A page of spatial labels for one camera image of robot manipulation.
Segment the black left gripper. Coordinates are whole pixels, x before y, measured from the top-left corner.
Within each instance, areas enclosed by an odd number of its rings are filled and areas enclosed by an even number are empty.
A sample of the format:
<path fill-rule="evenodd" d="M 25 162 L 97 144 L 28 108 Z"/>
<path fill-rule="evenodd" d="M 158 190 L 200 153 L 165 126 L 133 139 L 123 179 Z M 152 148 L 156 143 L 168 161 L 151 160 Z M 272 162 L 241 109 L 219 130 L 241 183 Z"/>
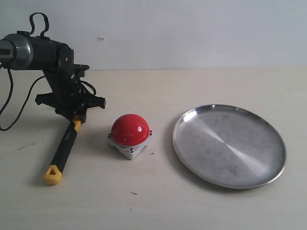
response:
<path fill-rule="evenodd" d="M 74 64 L 70 71 L 44 70 L 45 78 L 52 90 L 50 93 L 38 94 L 35 98 L 37 105 L 45 104 L 55 109 L 85 112 L 94 107 L 105 109 L 106 99 L 88 95 L 80 78 L 85 76 L 88 65 Z"/>

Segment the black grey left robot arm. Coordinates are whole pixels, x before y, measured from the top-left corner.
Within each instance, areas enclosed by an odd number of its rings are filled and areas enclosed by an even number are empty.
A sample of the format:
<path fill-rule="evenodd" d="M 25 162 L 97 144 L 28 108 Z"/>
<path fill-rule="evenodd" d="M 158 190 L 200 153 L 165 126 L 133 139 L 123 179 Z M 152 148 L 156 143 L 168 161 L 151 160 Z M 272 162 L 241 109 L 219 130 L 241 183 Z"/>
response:
<path fill-rule="evenodd" d="M 106 106 L 105 98 L 89 92 L 81 80 L 90 67 L 76 64 L 73 49 L 65 43 L 18 31 L 0 41 L 0 61 L 12 70 L 43 71 L 52 92 L 37 95 L 37 104 L 66 113 Z"/>

